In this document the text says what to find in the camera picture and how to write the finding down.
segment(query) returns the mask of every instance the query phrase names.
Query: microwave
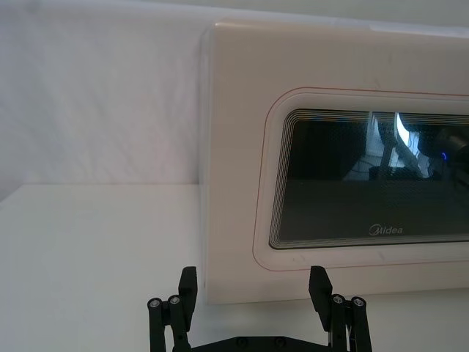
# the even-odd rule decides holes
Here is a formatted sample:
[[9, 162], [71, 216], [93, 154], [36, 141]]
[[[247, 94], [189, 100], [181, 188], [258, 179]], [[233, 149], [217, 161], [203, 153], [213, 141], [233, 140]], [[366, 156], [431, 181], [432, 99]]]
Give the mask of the microwave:
[[469, 34], [314, 21], [204, 38], [209, 303], [469, 287]]

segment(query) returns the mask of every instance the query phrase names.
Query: white surface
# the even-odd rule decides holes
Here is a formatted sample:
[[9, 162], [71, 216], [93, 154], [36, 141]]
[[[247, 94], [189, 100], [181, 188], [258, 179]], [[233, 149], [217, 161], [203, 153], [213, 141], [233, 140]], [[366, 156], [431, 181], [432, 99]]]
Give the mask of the white surface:
[[[197, 194], [197, 186], [24, 186], [0, 203], [0, 350], [148, 351], [147, 300], [175, 293], [181, 268], [202, 261]], [[374, 351], [467, 349], [469, 290], [366, 299]], [[203, 300], [192, 346], [260, 334], [326, 342], [309, 301]]]
[[[350, 295], [469, 287], [469, 243], [282, 251], [268, 244], [280, 142], [280, 133], [270, 134], [288, 113], [467, 114], [468, 30], [227, 18], [207, 40], [209, 302], [306, 298], [311, 265], [330, 268]], [[369, 221], [364, 234], [377, 222]]]

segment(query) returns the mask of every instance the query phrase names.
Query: screw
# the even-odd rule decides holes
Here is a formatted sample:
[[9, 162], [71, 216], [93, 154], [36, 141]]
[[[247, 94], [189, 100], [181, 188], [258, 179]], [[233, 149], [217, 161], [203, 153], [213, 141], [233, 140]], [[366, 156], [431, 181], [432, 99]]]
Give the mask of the screw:
[[334, 300], [334, 302], [336, 302], [337, 304], [340, 304], [342, 303], [344, 300], [342, 300], [342, 298], [340, 298], [340, 296], [334, 296], [334, 298], [332, 298]]
[[365, 302], [363, 302], [361, 299], [359, 298], [355, 298], [353, 300], [353, 303], [355, 303], [355, 305], [359, 306], [359, 307], [363, 307], [365, 305]]
[[157, 300], [157, 299], [154, 299], [153, 301], [151, 301], [149, 304], [150, 308], [156, 308], [160, 305], [160, 301]]
[[283, 337], [276, 337], [274, 343], [276, 344], [277, 348], [283, 348], [287, 344], [287, 341]]
[[248, 347], [248, 339], [246, 339], [245, 337], [238, 337], [236, 339], [236, 345], [239, 348], [246, 348]]
[[178, 304], [181, 300], [179, 299], [179, 297], [175, 296], [171, 298], [169, 301], [171, 302], [171, 304]]

